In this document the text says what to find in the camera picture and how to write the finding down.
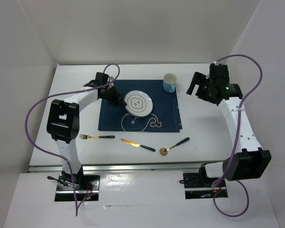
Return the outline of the white and blue mug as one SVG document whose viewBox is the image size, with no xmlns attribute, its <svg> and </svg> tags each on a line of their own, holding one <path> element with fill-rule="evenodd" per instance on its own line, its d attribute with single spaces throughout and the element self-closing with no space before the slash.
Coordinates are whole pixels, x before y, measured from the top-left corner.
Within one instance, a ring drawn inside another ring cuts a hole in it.
<svg viewBox="0 0 285 228">
<path fill-rule="evenodd" d="M 163 89 L 167 93 L 174 93 L 177 83 L 177 77 L 174 74 L 168 73 L 163 78 Z"/>
</svg>

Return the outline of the white plate with rings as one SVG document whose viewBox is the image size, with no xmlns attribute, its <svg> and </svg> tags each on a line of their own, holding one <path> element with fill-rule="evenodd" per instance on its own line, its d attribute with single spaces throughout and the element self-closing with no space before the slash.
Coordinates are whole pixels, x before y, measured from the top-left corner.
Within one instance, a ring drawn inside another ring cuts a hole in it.
<svg viewBox="0 0 285 228">
<path fill-rule="evenodd" d="M 135 117 L 146 117 L 153 110 L 152 99 L 145 93 L 139 90 L 128 92 L 124 101 L 126 102 L 126 110 Z"/>
</svg>

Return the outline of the gold knife green handle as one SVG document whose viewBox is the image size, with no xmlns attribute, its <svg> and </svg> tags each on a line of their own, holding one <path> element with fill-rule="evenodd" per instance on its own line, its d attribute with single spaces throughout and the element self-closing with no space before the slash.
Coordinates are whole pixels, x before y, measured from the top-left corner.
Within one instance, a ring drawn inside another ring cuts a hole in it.
<svg viewBox="0 0 285 228">
<path fill-rule="evenodd" d="M 132 142 L 132 141 L 129 141 L 129 140 L 126 140 L 126 139 L 121 139 L 122 142 L 128 144 L 128 145 L 131 145 L 131 146 L 134 146 L 134 147 L 141 147 L 141 148 L 144 148 L 146 150 L 149 150 L 151 152 L 156 152 L 156 150 L 152 147 L 149 147 L 149 146 L 145 146 L 145 145 L 142 145 L 142 144 L 138 144 L 138 143 L 135 143 L 135 142 Z"/>
</svg>

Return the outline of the gold fork green handle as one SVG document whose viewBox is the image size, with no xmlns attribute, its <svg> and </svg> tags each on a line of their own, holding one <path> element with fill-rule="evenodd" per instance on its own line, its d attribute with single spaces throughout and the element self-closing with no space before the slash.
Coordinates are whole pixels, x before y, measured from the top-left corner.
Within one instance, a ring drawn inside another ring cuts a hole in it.
<svg viewBox="0 0 285 228">
<path fill-rule="evenodd" d="M 90 136 L 86 134 L 79 134 L 78 137 L 80 139 L 88 140 L 88 139 L 114 139 L 114 135 L 101 135 L 101 136 Z"/>
</svg>

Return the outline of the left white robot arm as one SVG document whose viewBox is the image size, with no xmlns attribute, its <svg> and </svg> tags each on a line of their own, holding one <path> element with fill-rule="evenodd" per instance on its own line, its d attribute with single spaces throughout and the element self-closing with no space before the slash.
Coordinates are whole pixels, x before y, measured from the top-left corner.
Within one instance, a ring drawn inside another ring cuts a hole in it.
<svg viewBox="0 0 285 228">
<path fill-rule="evenodd" d="M 77 190 L 84 185 L 83 167 L 78 158 L 76 137 L 79 133 L 79 114 L 92 102 L 104 99 L 110 106 L 126 106 L 116 86 L 92 90 L 102 85 L 99 80 L 85 84 L 81 93 L 76 93 L 65 100 L 53 100 L 47 121 L 47 133 L 55 141 L 59 155 L 62 156 L 62 177 L 68 185 Z"/>
</svg>

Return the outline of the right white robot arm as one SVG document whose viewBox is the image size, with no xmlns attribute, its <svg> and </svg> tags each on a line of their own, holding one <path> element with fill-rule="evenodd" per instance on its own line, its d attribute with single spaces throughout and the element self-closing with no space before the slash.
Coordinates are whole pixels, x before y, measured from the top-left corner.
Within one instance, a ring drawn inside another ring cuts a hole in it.
<svg viewBox="0 0 285 228">
<path fill-rule="evenodd" d="M 239 85 L 229 82 L 226 65 L 211 64 L 209 74 L 195 72 L 187 90 L 206 102 L 215 104 L 222 112 L 231 136 L 231 156 L 223 162 L 204 163 L 198 174 L 202 186 L 217 186 L 218 180 L 240 181 L 258 179 L 271 161 L 269 150 L 262 148 L 257 140 L 244 107 L 244 97 Z"/>
</svg>

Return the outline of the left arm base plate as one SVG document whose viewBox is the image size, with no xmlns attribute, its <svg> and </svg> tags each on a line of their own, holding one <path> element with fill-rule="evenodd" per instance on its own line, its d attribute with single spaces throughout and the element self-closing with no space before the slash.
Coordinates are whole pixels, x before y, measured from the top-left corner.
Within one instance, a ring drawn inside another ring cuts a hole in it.
<svg viewBox="0 0 285 228">
<path fill-rule="evenodd" d="M 72 182 L 63 180 L 61 173 L 58 178 L 54 178 L 57 181 L 55 202 L 69 202 L 74 201 Z M 84 197 L 87 197 L 86 201 L 98 201 L 99 200 L 99 184 L 100 175 L 85 175 L 83 183 L 75 184 L 76 197 L 78 201 L 81 201 Z"/>
</svg>

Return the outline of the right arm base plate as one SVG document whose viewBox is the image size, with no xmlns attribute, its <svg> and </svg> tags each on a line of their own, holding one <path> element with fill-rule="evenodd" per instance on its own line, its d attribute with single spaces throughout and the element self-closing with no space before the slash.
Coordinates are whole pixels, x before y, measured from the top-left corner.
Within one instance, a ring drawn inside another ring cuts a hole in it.
<svg viewBox="0 0 285 228">
<path fill-rule="evenodd" d="M 212 188 L 212 183 L 217 178 L 206 176 L 204 167 L 199 168 L 197 173 L 184 173 L 179 181 L 184 186 L 185 199 L 211 199 L 216 194 L 217 198 L 228 198 L 228 191 L 223 181 L 218 187 Z"/>
</svg>

